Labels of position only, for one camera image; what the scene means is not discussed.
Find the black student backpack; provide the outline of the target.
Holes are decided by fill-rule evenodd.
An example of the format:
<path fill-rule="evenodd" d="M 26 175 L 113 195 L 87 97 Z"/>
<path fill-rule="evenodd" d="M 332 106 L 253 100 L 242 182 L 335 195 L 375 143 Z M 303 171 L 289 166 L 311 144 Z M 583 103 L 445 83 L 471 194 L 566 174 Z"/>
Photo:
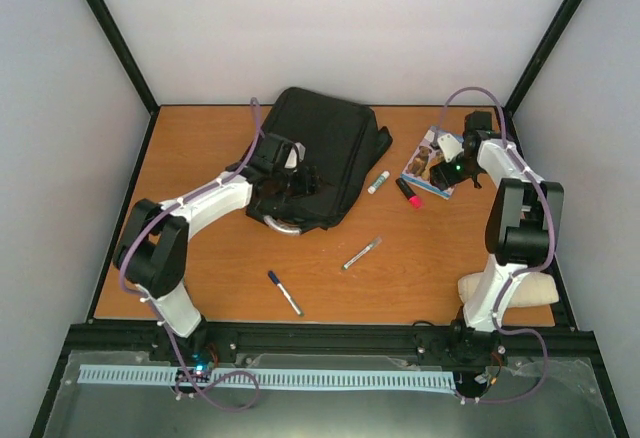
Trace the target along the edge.
<path fill-rule="evenodd" d="M 340 224 L 359 198 L 367 174 L 393 143 L 371 108 L 299 87 L 280 94 L 262 130 L 302 143 L 304 163 L 317 168 L 322 185 L 316 194 L 301 198 L 260 199 L 258 191 L 246 215 L 261 223 L 270 215 L 302 233 Z"/>

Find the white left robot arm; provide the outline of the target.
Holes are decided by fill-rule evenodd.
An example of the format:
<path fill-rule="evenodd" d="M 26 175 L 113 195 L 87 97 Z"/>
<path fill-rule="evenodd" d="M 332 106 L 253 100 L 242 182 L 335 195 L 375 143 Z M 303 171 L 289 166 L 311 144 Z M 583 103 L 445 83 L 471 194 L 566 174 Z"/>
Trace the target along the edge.
<path fill-rule="evenodd" d="M 201 358 L 208 336 L 185 285 L 189 241 L 225 215 L 249 206 L 256 193 L 311 194 L 314 169 L 304 163 L 306 148 L 274 133 L 254 136 L 241 161 L 208 183 L 159 203 L 148 199 L 132 208 L 113 256 L 119 283 L 148 303 L 159 324 L 175 335 L 172 346 L 186 360 Z"/>

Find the white glue stick green cap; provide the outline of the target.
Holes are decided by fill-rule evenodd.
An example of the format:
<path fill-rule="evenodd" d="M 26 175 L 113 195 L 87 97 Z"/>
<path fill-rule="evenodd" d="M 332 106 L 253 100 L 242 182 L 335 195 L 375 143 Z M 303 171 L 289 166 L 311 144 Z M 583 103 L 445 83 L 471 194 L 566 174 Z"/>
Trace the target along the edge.
<path fill-rule="evenodd" d="M 384 170 L 381 172 L 377 178 L 369 185 L 367 188 L 367 192 L 369 194 L 374 194 L 390 177 L 390 172 L 388 170 Z"/>

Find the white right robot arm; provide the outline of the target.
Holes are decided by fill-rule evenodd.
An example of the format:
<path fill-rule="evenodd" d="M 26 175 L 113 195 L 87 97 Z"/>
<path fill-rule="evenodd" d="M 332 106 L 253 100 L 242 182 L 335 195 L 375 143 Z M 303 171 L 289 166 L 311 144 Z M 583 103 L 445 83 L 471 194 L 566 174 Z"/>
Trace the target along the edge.
<path fill-rule="evenodd" d="M 429 141 L 443 156 L 429 171 L 430 184 L 446 190 L 472 180 L 480 188 L 478 177 L 486 174 L 496 186 L 485 228 L 488 261 L 462 309 L 467 327 L 496 331 L 522 282 L 554 259 L 564 188 L 534 172 L 516 144 L 492 129 L 488 112 L 467 115 L 460 139 L 436 128 Z"/>

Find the dog picture book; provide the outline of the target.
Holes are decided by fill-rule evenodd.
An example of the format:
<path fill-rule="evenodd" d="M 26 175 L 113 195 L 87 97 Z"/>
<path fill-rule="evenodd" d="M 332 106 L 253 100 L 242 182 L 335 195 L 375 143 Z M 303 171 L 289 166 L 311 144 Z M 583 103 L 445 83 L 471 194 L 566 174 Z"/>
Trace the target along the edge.
<path fill-rule="evenodd" d="M 429 181 L 431 169 L 445 161 L 437 144 L 437 134 L 440 131 L 436 126 L 431 126 L 428 129 L 403 168 L 401 177 L 411 185 L 448 200 L 453 195 L 455 188 L 440 190 Z"/>

